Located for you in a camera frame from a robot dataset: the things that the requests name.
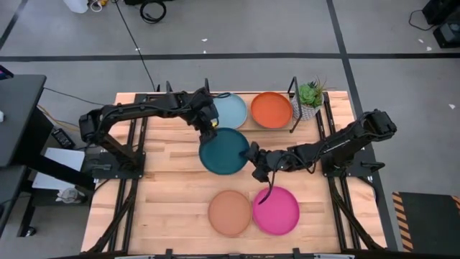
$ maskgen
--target desk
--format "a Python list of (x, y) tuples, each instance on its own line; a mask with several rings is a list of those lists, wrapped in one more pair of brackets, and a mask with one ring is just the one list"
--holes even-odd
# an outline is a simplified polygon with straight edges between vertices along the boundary
[[(0, 215), (0, 235), (19, 192), (32, 192), (32, 184), (27, 181), (30, 172), (27, 168), (88, 190), (94, 189), (90, 176), (82, 176), (78, 171), (40, 155), (53, 129), (52, 123), (37, 108), (45, 81), (46, 76), (41, 75), (15, 75), (0, 81), (0, 111), (5, 116), (0, 123), (0, 202), (13, 199), (5, 203)], [(32, 214), (30, 199), (19, 236), (25, 235)]]
[[(135, 93), (118, 93), (115, 103), (132, 103), (134, 96)], [(349, 97), (345, 91), (332, 91), (329, 96), (339, 130), (354, 121)], [(129, 122), (120, 122), (112, 127), (110, 134), (120, 143), (126, 143), (128, 131)], [(300, 122), (292, 134), (287, 130), (261, 128), (241, 132), (248, 141), (257, 141), (261, 148), (268, 150), (319, 140), (314, 119)], [(300, 221), (291, 233), (270, 236), (252, 222), (240, 237), (229, 238), (210, 226), (209, 201), (226, 189), (240, 191), (252, 200), (267, 184), (252, 178), (251, 163), (231, 176), (209, 173), (198, 158), (198, 146), (198, 133), (183, 120), (149, 118), (144, 146), (145, 175), (139, 181), (129, 254), (164, 254), (167, 248), (172, 248), (174, 254), (291, 253), (294, 247), (299, 247), (302, 253), (340, 251), (328, 181), (323, 177), (320, 163), (313, 175), (305, 171), (277, 175), (275, 184), (291, 191), (300, 204)], [(355, 178), (347, 181), (357, 219), (377, 243), (385, 246), (372, 188)], [(118, 186), (119, 181), (110, 180), (95, 193), (82, 251), (96, 243), (112, 220)], [(348, 224), (345, 217), (343, 219), (347, 244), (351, 247)], [(116, 250), (121, 247), (123, 230), (122, 222)]]

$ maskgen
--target teal plate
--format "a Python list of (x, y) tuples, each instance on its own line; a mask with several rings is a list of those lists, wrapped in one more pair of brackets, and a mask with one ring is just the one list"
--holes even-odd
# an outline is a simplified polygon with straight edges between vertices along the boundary
[(247, 159), (240, 152), (249, 149), (243, 134), (235, 129), (216, 129), (217, 136), (200, 145), (200, 160), (206, 169), (219, 175), (230, 175), (240, 171)]

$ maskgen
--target tan plate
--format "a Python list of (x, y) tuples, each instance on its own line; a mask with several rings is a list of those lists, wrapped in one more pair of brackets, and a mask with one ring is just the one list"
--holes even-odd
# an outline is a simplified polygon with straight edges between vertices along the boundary
[(227, 237), (236, 237), (251, 223), (251, 202), (238, 191), (222, 191), (209, 204), (211, 226)]

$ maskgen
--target pink plate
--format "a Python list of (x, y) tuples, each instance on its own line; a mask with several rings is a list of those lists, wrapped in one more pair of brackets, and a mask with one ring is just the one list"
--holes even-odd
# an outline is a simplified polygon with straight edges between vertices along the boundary
[(273, 186), (268, 199), (259, 205), (267, 192), (268, 188), (261, 190), (254, 199), (252, 218), (263, 232), (285, 235), (293, 230), (299, 221), (299, 204), (288, 190)]

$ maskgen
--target gray floor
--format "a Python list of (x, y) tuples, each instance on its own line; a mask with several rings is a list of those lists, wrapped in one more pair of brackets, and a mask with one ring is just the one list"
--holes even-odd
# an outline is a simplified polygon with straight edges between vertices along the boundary
[[(333, 0), (347, 52), (460, 52), (441, 50), (432, 32), (408, 25), (409, 13), (427, 1)], [(0, 32), (19, 3), (0, 1)], [(144, 54), (339, 53), (324, 0), (176, 0), (166, 5), (163, 22), (148, 25), (137, 9), (120, 4)], [(427, 26), (420, 14), (414, 15), (413, 21)], [(58, 0), (29, 0), (0, 49), (0, 57), (136, 54), (113, 4), (100, 13), (73, 14)], [(377, 159), (387, 164), (381, 171), (387, 198), (392, 191), (460, 195), (456, 188), (460, 162), (454, 155), (459, 146), (455, 133), (460, 126), (460, 60), (350, 63), (364, 109), (388, 111), (398, 126), (393, 139), (374, 145)], [(107, 104), (117, 92), (152, 88), (138, 60), (2, 65), (14, 73), (45, 74), (46, 87)], [(283, 90), (292, 76), (301, 82), (319, 76), (327, 78), (329, 89), (349, 90), (340, 59), (148, 60), (146, 65), (155, 83), (164, 85), (169, 80), (175, 90), (198, 88), (204, 78), (210, 79), (213, 90)], [(40, 104), (57, 119), (72, 123), (95, 108), (48, 91)], [(449, 104), (458, 108), (451, 109)], [(39, 233), (16, 238), (25, 202), (17, 202), (0, 239), (0, 258), (48, 258), (79, 252), (87, 208), (54, 208), (51, 214), (49, 209), (38, 209), (34, 225)]]

